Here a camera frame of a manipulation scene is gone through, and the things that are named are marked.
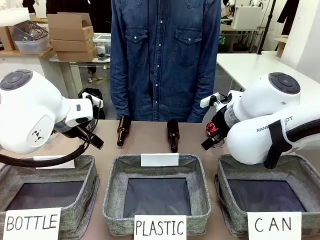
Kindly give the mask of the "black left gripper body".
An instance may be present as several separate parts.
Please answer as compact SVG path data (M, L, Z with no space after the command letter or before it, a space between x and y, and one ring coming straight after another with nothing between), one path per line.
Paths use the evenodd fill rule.
M89 120L87 117L76 119L76 126L70 127L65 122L60 121L53 127L54 133L62 133L67 138L86 139L91 129L96 123L96 119Z

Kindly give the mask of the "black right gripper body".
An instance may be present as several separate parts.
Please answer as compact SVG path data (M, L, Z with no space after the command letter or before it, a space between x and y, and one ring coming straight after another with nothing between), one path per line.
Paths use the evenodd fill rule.
M225 111L227 110L226 106L223 106L219 109L216 114L212 117L211 122L214 124L214 133L213 136L219 135L220 137L226 137L229 132L229 126L225 121Z

